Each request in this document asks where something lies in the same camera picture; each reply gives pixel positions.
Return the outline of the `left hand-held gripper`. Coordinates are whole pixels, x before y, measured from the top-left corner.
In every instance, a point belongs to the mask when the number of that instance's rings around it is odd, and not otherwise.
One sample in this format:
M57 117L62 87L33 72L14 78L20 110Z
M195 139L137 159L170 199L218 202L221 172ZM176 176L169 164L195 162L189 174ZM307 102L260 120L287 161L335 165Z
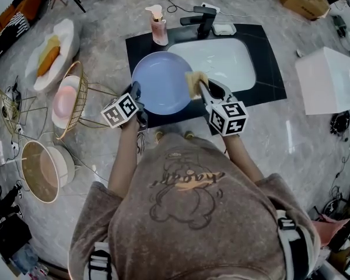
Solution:
M108 126L112 129L122 127L136 116L139 130L146 130L148 128L148 115L144 111L144 104L139 101L140 97L141 86L139 82L132 82L129 93L124 93L121 97L113 100L101 111Z

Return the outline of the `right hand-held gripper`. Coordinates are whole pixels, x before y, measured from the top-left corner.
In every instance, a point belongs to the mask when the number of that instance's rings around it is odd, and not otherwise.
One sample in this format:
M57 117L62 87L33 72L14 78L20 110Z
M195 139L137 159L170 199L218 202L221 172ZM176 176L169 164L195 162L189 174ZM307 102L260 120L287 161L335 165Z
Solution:
M246 128L249 115L244 103L237 101L232 91L214 79L208 79L208 86L198 82L205 109L209 114L208 125L223 137L240 135Z

